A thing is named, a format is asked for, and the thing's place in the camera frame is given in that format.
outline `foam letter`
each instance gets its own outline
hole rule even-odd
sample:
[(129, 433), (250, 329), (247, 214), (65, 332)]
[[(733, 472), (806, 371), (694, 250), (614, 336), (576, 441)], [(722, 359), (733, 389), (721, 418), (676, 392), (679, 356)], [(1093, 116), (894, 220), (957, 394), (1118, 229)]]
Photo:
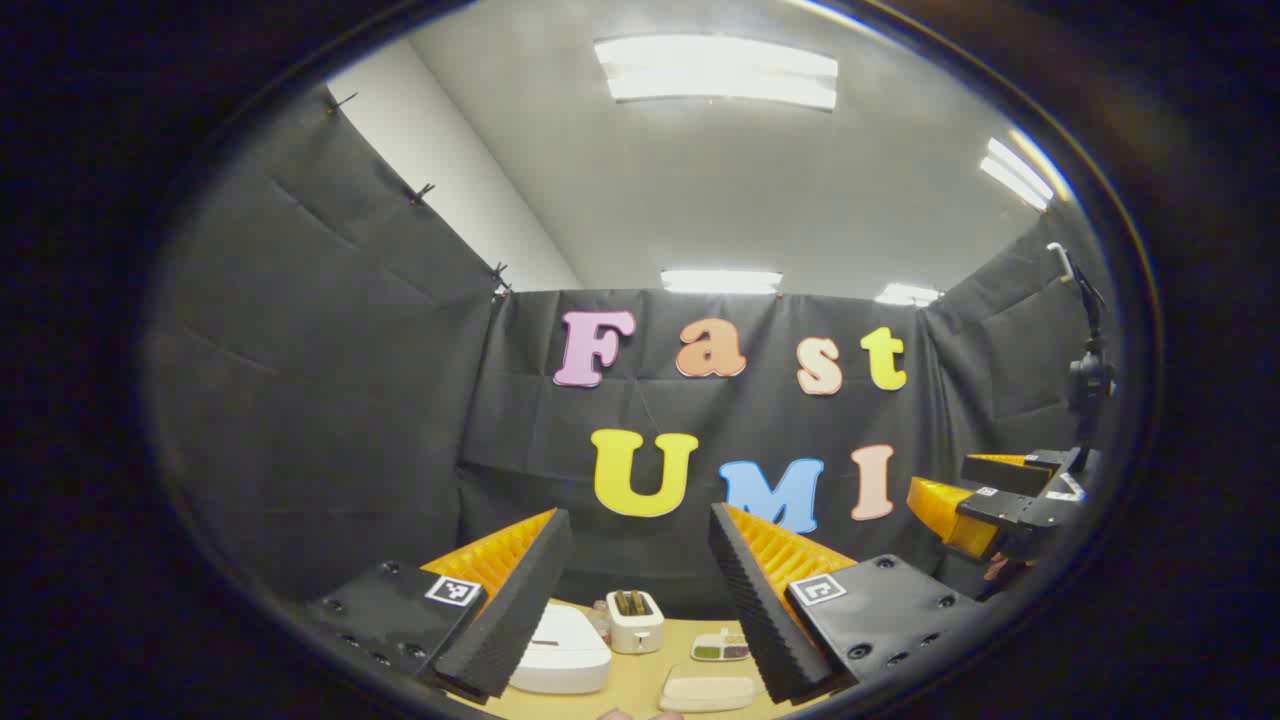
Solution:
[(854, 520), (874, 520), (893, 511), (888, 501), (888, 459), (893, 448), (873, 445), (855, 450), (850, 457), (858, 464), (858, 505), (850, 516)]
[(796, 346), (796, 360), (800, 369), (796, 370), (796, 379), (800, 389), (809, 395), (836, 395), (845, 382), (844, 373), (835, 360), (840, 357), (840, 348), (831, 338), (806, 337)]
[(636, 319), (631, 313), (564, 313), (568, 337), (564, 340), (564, 361), (552, 375), (558, 386), (595, 387), (602, 375), (594, 366), (594, 359), (600, 357), (600, 366), (608, 368), (618, 359), (618, 333), (630, 336), (636, 332)]
[(689, 480), (689, 454), (698, 447), (698, 438), (664, 433), (654, 441), (663, 454), (662, 487), (653, 495), (631, 489), (631, 457), (644, 438), (631, 430), (595, 430), (595, 497), (620, 515), (657, 518), (666, 515), (685, 500)]
[(746, 368), (746, 357), (737, 351), (737, 328), (728, 320), (707, 318), (689, 323), (680, 331), (680, 340), (690, 345), (676, 355), (676, 369), (690, 378), (710, 374), (728, 378)]
[(777, 523), (782, 529), (810, 533), (818, 529), (818, 521), (813, 519), (813, 493), (820, 473), (822, 460), (796, 460), (787, 465), (782, 482), (771, 491), (755, 462), (726, 462), (721, 465), (721, 477), (728, 482), (724, 502), (769, 523), (776, 523), (782, 515), (782, 521)]
[(902, 352), (902, 341), (888, 328), (879, 328), (863, 338), (863, 350), (870, 352), (872, 382), (881, 389), (897, 389), (906, 384), (906, 373), (893, 369), (893, 354)]

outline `ceiling light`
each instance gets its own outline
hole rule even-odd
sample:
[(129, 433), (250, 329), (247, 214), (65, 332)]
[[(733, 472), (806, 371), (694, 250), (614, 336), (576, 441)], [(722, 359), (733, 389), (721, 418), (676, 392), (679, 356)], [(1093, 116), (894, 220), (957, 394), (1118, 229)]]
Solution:
[(884, 305), (915, 305), (916, 307), (925, 307), (940, 297), (942, 297), (941, 292), (927, 287), (888, 283), (876, 297), (876, 302), (882, 302)]
[(836, 108), (835, 59), (759, 40), (646, 35), (602, 40), (595, 56), (614, 100), (746, 97)]
[(782, 273), (753, 270), (663, 270), (662, 287), (671, 292), (772, 295)]
[(1032, 190), (1032, 186), (1027, 184), (1005, 165), (1001, 165), (991, 158), (983, 158), (982, 163), (978, 163), (978, 168), (1000, 182), (1000, 184), (1014, 191), (1018, 197), (1021, 197), (1032, 208), (1036, 208), (1037, 210), (1044, 210), (1048, 208), (1048, 201), (1044, 197)]
[(1000, 163), (1010, 170), (1014, 170), (1014, 173), (1027, 182), (1027, 184), (1032, 186), (1032, 190), (1034, 190), (1044, 200), (1053, 199), (1053, 191), (1050, 190), (1048, 184), (1036, 174), (1036, 170), (1033, 170), (1030, 165), (1024, 163), (1021, 158), (1019, 158), (1009, 147), (1005, 147), (1005, 145), (995, 137), (987, 141), (987, 152), (991, 152), (992, 158), (1000, 160)]

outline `yellow letter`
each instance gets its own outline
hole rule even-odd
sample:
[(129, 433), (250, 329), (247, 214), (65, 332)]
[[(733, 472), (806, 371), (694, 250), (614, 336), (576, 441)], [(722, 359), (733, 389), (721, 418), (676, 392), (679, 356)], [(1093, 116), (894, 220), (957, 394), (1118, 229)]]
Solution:
[(854, 520), (874, 520), (893, 511), (888, 500), (888, 459), (893, 448), (873, 445), (854, 451), (850, 457), (858, 464), (858, 505), (850, 516)]
[(698, 447), (698, 438), (664, 433), (654, 441), (663, 451), (662, 487), (653, 495), (631, 489), (631, 457), (644, 438), (631, 430), (595, 430), (591, 433), (595, 454), (595, 497), (620, 515), (657, 518), (666, 515), (685, 500), (689, 480), (689, 454)]
[(899, 389), (906, 384), (906, 373), (893, 369), (893, 354), (902, 352), (902, 341), (888, 328), (879, 328), (863, 338), (863, 350), (870, 351), (872, 382), (881, 389)]
[(707, 318), (689, 323), (680, 331), (680, 340), (690, 343), (676, 355), (676, 369), (684, 375), (730, 378), (746, 368), (746, 357), (737, 351), (737, 328), (728, 320)]
[(840, 372), (840, 365), (833, 360), (840, 357), (840, 348), (831, 338), (806, 337), (796, 346), (796, 360), (800, 361), (800, 370), (796, 370), (796, 380), (800, 389), (809, 395), (836, 395), (845, 382), (845, 375)]

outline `wooden table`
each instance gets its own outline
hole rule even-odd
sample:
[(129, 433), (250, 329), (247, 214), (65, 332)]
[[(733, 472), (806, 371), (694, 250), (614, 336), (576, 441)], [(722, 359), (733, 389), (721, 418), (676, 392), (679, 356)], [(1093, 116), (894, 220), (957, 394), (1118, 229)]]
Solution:
[(486, 705), (475, 705), (453, 697), (460, 702), (480, 707), (485, 712), (512, 720), (595, 720), (609, 710), (618, 708), (636, 720), (649, 720), (659, 715), (658, 700), (667, 675), (675, 665), (696, 674), (748, 675), (756, 683), (756, 694), (751, 705), (726, 712), (687, 714), (689, 717), (705, 720), (763, 720), (781, 717), (809, 703), (794, 706), (790, 702), (774, 705), (764, 692), (760, 671), (755, 660), (746, 659), (733, 662), (700, 662), (689, 656), (694, 638), (703, 634), (719, 634), (721, 628), (728, 628), (730, 634), (741, 634), (736, 620), (672, 620), (663, 623), (662, 650), (645, 655), (613, 653), (609, 662), (609, 680), (604, 689), (590, 694), (540, 694), (508, 687), (500, 698), (492, 698)]

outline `toaster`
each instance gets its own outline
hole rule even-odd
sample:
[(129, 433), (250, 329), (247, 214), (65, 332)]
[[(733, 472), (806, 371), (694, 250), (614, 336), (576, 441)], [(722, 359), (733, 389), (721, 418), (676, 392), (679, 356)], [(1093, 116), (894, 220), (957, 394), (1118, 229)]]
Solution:
[(609, 646), (613, 652), (639, 655), (662, 648), (662, 610), (644, 591), (614, 591), (604, 596), (609, 607)]

